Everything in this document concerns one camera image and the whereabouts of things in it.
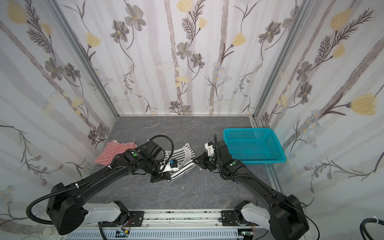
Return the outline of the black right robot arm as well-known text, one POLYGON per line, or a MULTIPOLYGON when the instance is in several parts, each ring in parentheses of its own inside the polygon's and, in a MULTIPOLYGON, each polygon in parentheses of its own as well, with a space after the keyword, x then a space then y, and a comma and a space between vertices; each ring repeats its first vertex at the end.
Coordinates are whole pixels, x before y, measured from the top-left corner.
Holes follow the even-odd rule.
POLYGON ((263 203, 263 208, 252 203, 241 206, 239 211, 245 221, 269 230, 276 240, 298 240, 310 229, 295 196, 287 197, 256 177, 244 163, 232 157, 224 142, 209 142, 208 147, 213 152, 203 152, 193 162, 211 172, 218 170, 223 180, 243 186, 263 203))

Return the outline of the red white striped tank top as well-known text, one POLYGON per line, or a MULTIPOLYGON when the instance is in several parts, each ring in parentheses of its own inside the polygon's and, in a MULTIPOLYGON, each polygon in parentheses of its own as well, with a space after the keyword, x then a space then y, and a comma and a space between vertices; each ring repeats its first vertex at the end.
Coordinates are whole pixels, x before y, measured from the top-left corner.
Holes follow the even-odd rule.
POLYGON ((128 149, 134 149, 136 147, 137 144, 135 142, 118 143, 117 141, 113 140, 106 143, 104 149, 96 158, 94 163, 97 165, 108 166, 112 163, 115 155, 122 154, 128 149))

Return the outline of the black white striped tank top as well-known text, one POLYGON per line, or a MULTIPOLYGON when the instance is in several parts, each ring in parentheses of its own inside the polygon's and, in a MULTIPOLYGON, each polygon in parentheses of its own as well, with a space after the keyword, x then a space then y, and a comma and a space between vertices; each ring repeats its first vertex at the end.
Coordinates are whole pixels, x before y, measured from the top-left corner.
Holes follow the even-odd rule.
POLYGON ((175 180, 181 178, 183 175, 189 173, 196 164, 194 160, 196 159, 196 154, 190 147, 189 143, 173 152, 171 160, 177 160, 179 169, 175 172, 165 172, 169 173, 171 179, 168 180, 169 183, 174 182, 175 180))

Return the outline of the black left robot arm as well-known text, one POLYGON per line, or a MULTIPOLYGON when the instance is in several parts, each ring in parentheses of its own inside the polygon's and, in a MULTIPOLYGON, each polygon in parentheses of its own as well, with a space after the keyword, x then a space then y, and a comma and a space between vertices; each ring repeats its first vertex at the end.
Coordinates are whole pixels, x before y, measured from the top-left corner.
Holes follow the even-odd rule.
POLYGON ((151 182, 170 180, 165 171, 172 161, 174 150, 166 154, 163 148, 150 139, 135 149, 128 149, 114 156, 111 164, 96 173, 65 186, 60 183, 52 188, 47 214, 60 235, 67 235, 84 224, 114 223, 126 226, 131 223, 129 210, 121 201, 113 201, 105 207, 94 207, 89 200, 101 190, 139 170, 151 175, 151 182))

